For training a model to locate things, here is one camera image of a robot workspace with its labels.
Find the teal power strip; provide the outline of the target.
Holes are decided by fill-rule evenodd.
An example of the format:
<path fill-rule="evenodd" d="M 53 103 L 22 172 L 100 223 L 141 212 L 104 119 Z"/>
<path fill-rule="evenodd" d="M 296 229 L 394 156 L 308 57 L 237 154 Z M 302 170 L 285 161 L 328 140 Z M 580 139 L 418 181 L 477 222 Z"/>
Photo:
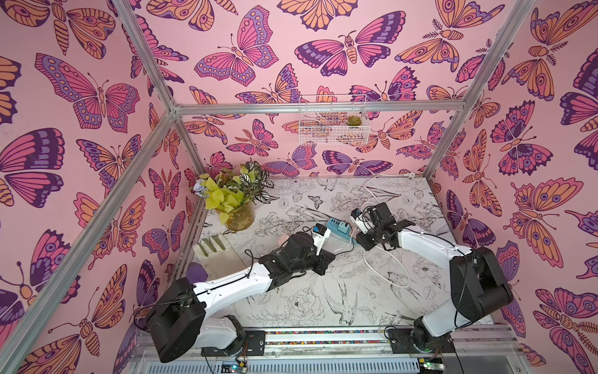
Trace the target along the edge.
<path fill-rule="evenodd" d="M 355 242 L 353 227 L 350 223 L 340 221 L 336 218 L 330 218 L 326 223 L 326 227 L 333 235 L 336 235 L 336 237 L 346 242 Z"/>

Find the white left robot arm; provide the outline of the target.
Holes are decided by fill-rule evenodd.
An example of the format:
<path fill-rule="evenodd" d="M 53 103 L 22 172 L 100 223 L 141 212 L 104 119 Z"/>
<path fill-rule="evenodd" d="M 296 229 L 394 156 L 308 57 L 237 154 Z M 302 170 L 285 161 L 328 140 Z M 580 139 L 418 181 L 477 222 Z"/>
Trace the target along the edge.
<path fill-rule="evenodd" d="M 311 235 L 297 232 L 237 273 L 196 283 L 186 277 L 176 280 L 144 318 L 159 361 L 173 362 L 193 347 L 237 353 L 245 341 L 244 328 L 235 316 L 218 317 L 219 311 L 309 271 L 323 276 L 335 259 Z"/>

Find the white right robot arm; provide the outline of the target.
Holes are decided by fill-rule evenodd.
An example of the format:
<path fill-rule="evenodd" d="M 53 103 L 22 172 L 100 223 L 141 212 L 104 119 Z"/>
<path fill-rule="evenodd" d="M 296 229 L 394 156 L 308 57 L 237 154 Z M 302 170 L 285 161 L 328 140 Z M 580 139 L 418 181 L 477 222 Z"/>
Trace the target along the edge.
<path fill-rule="evenodd" d="M 496 255 L 486 247 L 471 249 L 414 229 L 414 222 L 397 221 L 385 203 L 355 209 L 357 243 L 366 251 L 411 251 L 449 272 L 450 299 L 414 321 L 411 340 L 420 351 L 439 338 L 468 327 L 506 307 L 513 294 Z"/>

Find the pink earbud case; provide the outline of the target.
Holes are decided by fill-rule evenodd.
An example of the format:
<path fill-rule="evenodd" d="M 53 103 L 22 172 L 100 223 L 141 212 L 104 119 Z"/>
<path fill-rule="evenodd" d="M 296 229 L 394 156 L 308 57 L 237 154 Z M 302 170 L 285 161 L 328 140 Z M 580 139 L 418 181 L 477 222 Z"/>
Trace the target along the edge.
<path fill-rule="evenodd" d="M 283 246 L 284 243 L 288 240 L 289 235 L 281 235 L 280 238 L 278 239 L 278 245 L 279 246 Z"/>

